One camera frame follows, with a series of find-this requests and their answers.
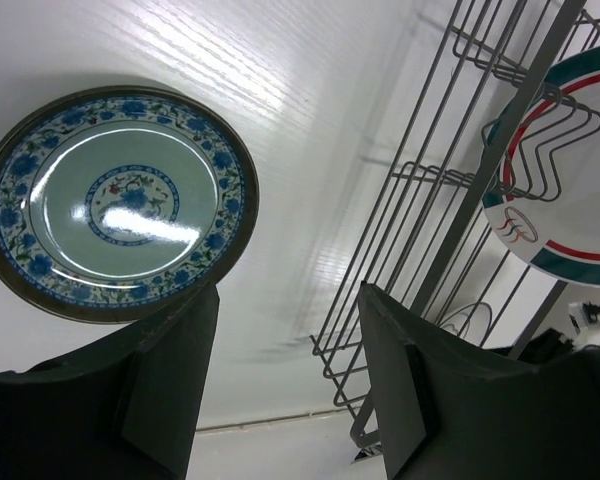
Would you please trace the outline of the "blue floral small plate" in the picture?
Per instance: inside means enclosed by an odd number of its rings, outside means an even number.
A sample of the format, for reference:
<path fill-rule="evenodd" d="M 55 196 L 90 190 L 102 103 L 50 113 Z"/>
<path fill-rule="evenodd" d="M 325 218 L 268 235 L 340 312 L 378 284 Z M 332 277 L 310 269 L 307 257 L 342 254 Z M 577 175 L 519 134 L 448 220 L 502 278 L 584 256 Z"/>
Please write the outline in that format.
<path fill-rule="evenodd" d="M 86 323 L 140 319 L 235 266 L 254 161 L 207 106 L 135 85 L 50 102 L 0 141 L 0 280 Z"/>

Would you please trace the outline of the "green red rimmed plate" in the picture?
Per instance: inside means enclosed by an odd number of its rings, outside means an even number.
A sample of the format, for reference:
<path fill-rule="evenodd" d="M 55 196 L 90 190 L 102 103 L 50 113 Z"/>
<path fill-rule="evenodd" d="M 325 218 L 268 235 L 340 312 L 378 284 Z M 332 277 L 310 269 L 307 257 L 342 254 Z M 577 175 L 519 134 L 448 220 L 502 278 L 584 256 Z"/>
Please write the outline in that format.
<path fill-rule="evenodd" d="M 532 268 L 600 287 L 600 47 L 548 71 L 483 196 L 504 246 Z"/>

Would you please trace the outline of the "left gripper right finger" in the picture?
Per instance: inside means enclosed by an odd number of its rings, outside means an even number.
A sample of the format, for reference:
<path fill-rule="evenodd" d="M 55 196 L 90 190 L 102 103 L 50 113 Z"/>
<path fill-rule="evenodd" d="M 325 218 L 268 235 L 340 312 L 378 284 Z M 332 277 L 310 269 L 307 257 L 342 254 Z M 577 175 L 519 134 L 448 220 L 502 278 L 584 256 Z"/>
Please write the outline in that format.
<path fill-rule="evenodd" d="M 357 301 L 389 478 L 600 479 L 600 348 L 529 364 L 375 285 Z"/>

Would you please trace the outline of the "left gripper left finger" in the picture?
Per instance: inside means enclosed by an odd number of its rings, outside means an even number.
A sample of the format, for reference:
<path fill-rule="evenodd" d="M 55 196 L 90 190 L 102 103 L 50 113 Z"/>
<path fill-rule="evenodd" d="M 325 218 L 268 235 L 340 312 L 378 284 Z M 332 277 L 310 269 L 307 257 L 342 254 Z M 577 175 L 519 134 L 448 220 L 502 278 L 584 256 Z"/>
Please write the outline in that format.
<path fill-rule="evenodd" d="M 0 373 L 0 479 L 182 479 L 219 311 L 208 284 L 25 372 Z"/>

